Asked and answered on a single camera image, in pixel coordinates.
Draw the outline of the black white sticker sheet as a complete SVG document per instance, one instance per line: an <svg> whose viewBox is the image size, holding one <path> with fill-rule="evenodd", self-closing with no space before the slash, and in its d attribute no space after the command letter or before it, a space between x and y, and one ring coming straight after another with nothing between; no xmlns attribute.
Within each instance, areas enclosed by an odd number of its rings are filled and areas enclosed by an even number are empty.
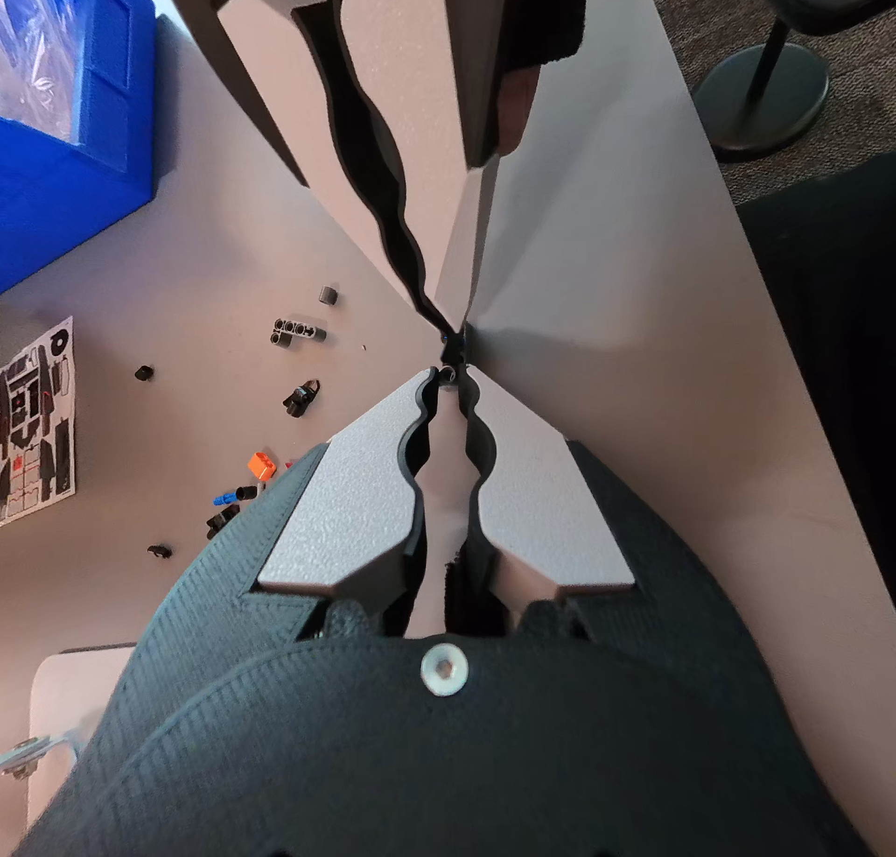
<svg viewBox="0 0 896 857"><path fill-rule="evenodd" d="M76 492L70 316L1 370L1 526Z"/></svg>

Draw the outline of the person's right hand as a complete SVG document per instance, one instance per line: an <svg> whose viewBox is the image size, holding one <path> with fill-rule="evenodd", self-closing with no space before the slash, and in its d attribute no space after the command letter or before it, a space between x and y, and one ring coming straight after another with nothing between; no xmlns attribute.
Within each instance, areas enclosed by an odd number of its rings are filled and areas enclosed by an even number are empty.
<svg viewBox="0 0 896 857"><path fill-rule="evenodd" d="M541 65L507 72L497 97L497 153L508 156L521 144L539 85Z"/></svg>

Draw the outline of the black round base stool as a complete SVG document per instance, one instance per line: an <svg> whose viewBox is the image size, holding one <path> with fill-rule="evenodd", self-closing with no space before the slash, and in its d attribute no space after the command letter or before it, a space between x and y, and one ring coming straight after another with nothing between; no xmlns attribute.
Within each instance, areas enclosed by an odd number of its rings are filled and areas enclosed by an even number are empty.
<svg viewBox="0 0 896 857"><path fill-rule="evenodd" d="M820 116L830 90L828 64L788 41L790 32L843 32L894 8L895 0L767 0L775 19L764 44L713 67L692 92L700 123L721 163L776 154Z"/></svg>

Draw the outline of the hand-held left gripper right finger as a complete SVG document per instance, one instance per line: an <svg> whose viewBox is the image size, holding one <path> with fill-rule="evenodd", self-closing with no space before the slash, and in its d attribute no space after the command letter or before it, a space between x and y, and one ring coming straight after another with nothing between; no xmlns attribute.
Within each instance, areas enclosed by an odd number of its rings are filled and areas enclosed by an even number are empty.
<svg viewBox="0 0 896 857"><path fill-rule="evenodd" d="M533 603L631 589L633 571L564 435L475 366L457 382L478 477L446 571L447 629L501 636Z"/></svg>

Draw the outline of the white book stand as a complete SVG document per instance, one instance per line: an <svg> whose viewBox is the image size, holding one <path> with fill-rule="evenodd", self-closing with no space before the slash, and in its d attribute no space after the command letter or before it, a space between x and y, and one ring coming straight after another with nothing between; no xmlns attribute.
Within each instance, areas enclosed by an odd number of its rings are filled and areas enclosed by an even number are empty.
<svg viewBox="0 0 896 857"><path fill-rule="evenodd" d="M25 795L24 830L50 805L83 754L135 648L135 643L70 649L39 664L28 690L25 732L2 730L2 790ZM32 768L13 771L6 758L32 739L49 741Z"/></svg>

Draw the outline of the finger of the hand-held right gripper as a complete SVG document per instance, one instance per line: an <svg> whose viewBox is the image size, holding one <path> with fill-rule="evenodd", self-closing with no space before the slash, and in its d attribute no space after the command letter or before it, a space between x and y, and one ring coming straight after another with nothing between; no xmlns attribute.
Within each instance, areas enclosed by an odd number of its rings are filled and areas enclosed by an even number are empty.
<svg viewBox="0 0 896 857"><path fill-rule="evenodd" d="M360 88L335 1L229 1L218 20L308 189L389 284L443 336L454 326L424 290L423 256L405 221L403 168Z"/></svg>
<svg viewBox="0 0 896 857"><path fill-rule="evenodd" d="M477 288L499 161L467 164L445 0L342 0L341 19L358 81L398 148L423 291L458 331Z"/></svg>

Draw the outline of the clear plastic bags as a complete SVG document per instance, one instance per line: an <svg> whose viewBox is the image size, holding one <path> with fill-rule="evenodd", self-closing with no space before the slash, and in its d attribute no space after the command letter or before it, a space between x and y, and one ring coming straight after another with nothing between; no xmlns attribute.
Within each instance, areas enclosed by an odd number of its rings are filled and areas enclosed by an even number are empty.
<svg viewBox="0 0 896 857"><path fill-rule="evenodd" d="M88 0L1 0L1 116L77 142Z"/></svg>

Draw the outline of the scattered loose lego pieces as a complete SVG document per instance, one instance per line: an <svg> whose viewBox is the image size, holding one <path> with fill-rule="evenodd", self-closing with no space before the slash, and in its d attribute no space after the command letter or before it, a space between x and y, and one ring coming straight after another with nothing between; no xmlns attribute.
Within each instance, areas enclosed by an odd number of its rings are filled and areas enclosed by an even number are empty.
<svg viewBox="0 0 896 857"><path fill-rule="evenodd" d="M322 288L319 295L320 303L333 307L338 300L339 292L336 289L330 286ZM325 340L326 332L318 325L299 323L296 320L278 318L274 322L271 334L272 344L281 348L287 348L298 338L306 338L320 343ZM298 387L284 402L287 414L291 417L301 417L308 408L308 404L316 397L319 389L320 384L317 379L310 380ZM274 466L268 460L253 459L249 468L260 483L267 482L274 474ZM214 504L216 506L224 506L225 510L212 519L209 530L210 537L214 537L232 519L239 502L254 498L257 492L258 489L256 487L244 487L237 489L232 494L216 499ZM153 544L148 548L148 552L163 560L167 560L173 555L173 550L165 544Z"/></svg>

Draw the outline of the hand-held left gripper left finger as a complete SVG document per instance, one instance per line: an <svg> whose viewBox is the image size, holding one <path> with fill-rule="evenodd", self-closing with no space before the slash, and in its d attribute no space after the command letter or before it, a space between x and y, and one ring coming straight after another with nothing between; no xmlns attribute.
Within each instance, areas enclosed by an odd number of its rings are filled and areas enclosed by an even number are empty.
<svg viewBox="0 0 896 857"><path fill-rule="evenodd" d="M425 369L327 442L257 583L353 600L403 637L427 567L416 475L430 457L439 371Z"/></svg>

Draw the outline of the blue storage bin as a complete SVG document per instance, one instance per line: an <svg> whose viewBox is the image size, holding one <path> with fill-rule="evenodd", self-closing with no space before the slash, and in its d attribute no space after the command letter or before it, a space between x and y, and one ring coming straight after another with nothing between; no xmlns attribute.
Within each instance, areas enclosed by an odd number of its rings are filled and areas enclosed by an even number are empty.
<svg viewBox="0 0 896 857"><path fill-rule="evenodd" d="M88 0L77 142L2 119L2 291L152 199L155 35L151 0Z"/></svg>

